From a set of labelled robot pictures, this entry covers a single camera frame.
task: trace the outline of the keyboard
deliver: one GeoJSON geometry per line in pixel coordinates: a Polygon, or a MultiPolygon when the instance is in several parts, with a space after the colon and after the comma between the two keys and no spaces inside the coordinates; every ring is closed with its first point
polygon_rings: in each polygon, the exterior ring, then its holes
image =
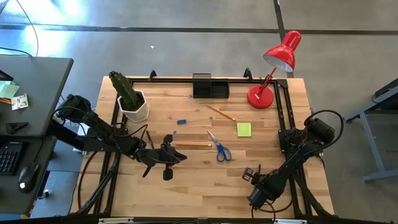
{"type": "Polygon", "coordinates": [[[0,175],[15,175],[26,148],[26,142],[8,142],[0,148],[0,175]]]}

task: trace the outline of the white cable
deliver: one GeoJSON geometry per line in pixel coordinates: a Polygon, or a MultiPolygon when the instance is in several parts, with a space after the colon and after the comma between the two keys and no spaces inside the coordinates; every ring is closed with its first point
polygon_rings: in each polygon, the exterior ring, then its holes
{"type": "Polygon", "coordinates": [[[19,3],[19,1],[18,0],[16,0],[17,1],[17,3],[18,3],[18,5],[19,5],[19,7],[21,7],[21,9],[24,11],[24,14],[25,14],[25,16],[26,16],[26,18],[27,18],[27,20],[29,20],[29,22],[30,22],[30,25],[32,26],[32,28],[33,28],[33,31],[35,32],[35,36],[36,36],[36,57],[37,57],[37,54],[39,53],[39,38],[37,37],[37,33],[36,33],[36,29],[35,29],[35,27],[33,26],[33,23],[32,23],[32,21],[30,21],[30,18],[29,18],[29,16],[27,15],[27,13],[25,12],[25,9],[22,7],[22,5],[19,3]]]}

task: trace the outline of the scissor blade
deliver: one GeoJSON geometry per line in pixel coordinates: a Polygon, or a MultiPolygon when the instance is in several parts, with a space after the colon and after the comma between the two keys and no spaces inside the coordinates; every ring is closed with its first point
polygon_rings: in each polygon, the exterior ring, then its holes
{"type": "Polygon", "coordinates": [[[214,137],[214,135],[213,135],[209,130],[207,130],[207,133],[209,133],[210,137],[212,138],[212,140],[213,140],[214,142],[217,142],[216,137],[214,137]]]}

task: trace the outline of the blue scissors handle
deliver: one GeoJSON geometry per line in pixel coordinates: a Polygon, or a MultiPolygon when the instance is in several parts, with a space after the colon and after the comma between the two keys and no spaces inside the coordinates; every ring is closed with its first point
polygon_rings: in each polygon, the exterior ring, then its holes
{"type": "Polygon", "coordinates": [[[232,159],[231,151],[227,148],[219,144],[217,146],[217,161],[230,161],[232,159]]]}

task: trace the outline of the concrete floor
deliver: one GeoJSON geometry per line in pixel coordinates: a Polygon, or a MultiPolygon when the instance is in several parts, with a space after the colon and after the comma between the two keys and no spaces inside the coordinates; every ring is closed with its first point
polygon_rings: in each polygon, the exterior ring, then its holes
{"type": "MultiPolygon", "coordinates": [[[[278,29],[273,0],[20,0],[34,23],[104,27],[207,27],[278,29]],[[37,8],[46,8],[48,14],[37,8]]],[[[280,0],[285,29],[398,30],[395,0],[280,0]]],[[[15,0],[0,14],[2,24],[26,23],[15,0]]],[[[183,32],[39,33],[39,56],[75,60],[63,94],[79,94],[93,104],[102,77],[110,70],[126,75],[240,77],[271,70],[262,59],[280,42],[279,34],[183,32]]],[[[396,35],[303,35],[297,48],[294,77],[304,78],[314,111],[352,113],[396,75],[396,35]]],[[[1,47],[35,51],[31,29],[0,30],[1,47]]],[[[286,77],[278,72],[275,77],[286,77]]],[[[322,116],[337,125],[332,116],[322,116]]],[[[364,184],[376,171],[369,144],[358,121],[345,126],[339,142],[325,150],[326,176],[335,212],[362,220],[398,220],[398,178],[364,184]]]]}

